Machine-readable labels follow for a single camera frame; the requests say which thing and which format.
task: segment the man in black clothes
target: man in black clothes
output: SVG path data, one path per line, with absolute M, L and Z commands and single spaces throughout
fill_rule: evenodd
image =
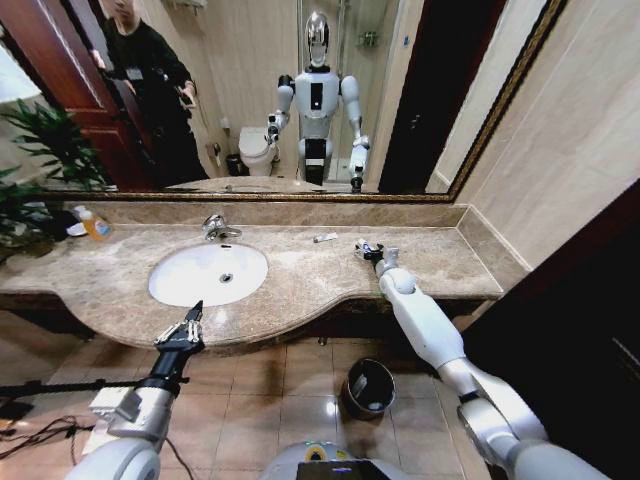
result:
M 189 71 L 164 38 L 140 19 L 133 0 L 104 3 L 112 15 L 104 34 L 114 69 L 106 71 L 100 54 L 92 54 L 108 77 L 124 80 L 135 94 L 153 139 L 157 181 L 166 187 L 208 178 L 188 122 L 196 96 Z

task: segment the orange soap bottle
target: orange soap bottle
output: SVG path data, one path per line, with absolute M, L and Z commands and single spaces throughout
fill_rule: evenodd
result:
M 94 240 L 105 240 L 113 232 L 111 225 L 91 210 L 87 210 L 84 205 L 79 205 L 74 210 L 82 220 L 85 230 Z

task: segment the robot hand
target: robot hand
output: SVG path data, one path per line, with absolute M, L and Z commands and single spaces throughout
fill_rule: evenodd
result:
M 283 114 L 280 112 L 269 114 L 269 121 L 267 122 L 267 134 L 264 139 L 268 145 L 277 142 L 280 139 L 280 130 L 282 125 L 286 124 L 282 119 Z
M 360 193 L 362 189 L 364 171 L 367 168 L 367 157 L 369 156 L 368 137 L 359 137 L 353 142 L 351 150 L 351 161 L 349 162 L 349 175 L 351 175 L 351 192 Z

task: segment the glass shower enclosure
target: glass shower enclosure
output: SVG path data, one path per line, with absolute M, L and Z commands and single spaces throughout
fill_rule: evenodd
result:
M 329 21 L 331 71 L 339 77 L 353 75 L 360 88 L 362 133 L 371 145 L 378 124 L 385 73 L 400 0 L 298 0 L 298 66 L 309 65 L 305 25 L 313 11 L 324 13 Z M 350 189 L 349 159 L 353 131 L 344 116 L 342 102 L 331 124 L 333 157 L 326 183 L 332 190 L 343 184 Z

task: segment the gold mirror frame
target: gold mirror frame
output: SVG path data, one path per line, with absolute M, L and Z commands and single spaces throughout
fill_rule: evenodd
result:
M 465 156 L 447 193 L 423 195 L 389 195 L 384 193 L 207 193 L 207 192 L 65 192 L 51 191 L 38 195 L 42 200 L 89 201 L 167 201 L 167 202 L 365 202 L 365 203 L 453 203 L 473 167 L 489 144 L 500 120 L 533 65 L 549 32 L 568 0 L 548 0 L 531 33 L 502 85 L 480 131 Z

